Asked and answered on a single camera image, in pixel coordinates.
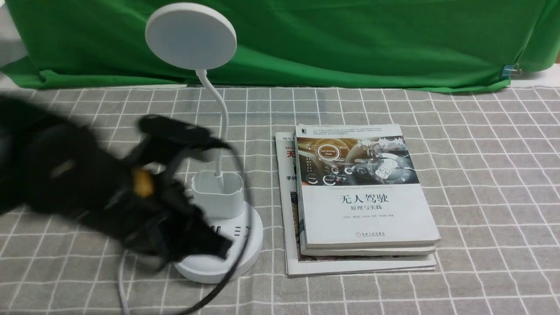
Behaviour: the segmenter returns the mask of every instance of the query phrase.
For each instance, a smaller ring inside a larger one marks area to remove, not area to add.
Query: pen holder
[[[193,176],[194,203],[212,219],[233,219],[245,208],[243,178],[237,173],[222,173],[222,178],[223,183],[211,170]]]

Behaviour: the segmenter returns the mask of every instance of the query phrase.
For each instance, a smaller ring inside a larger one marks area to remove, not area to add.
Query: yellow component
[[[152,176],[144,169],[135,168],[132,170],[134,179],[134,192],[142,198],[149,197],[153,194]]]

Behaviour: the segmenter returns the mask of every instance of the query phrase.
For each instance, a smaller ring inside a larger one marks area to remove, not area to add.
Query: green backdrop
[[[239,48],[215,84],[486,91],[504,66],[550,67],[560,0],[200,0],[234,25]],[[4,66],[39,89],[198,82],[144,42],[170,0],[7,0],[29,53]]]

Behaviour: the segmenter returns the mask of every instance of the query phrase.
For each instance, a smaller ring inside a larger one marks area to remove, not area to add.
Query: stack of books
[[[288,275],[430,271],[440,234],[397,124],[276,134]]]

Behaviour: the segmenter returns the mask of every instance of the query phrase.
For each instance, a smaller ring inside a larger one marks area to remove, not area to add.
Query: dashboard graphic
[[[298,138],[300,177],[308,186],[418,184],[402,136]]]

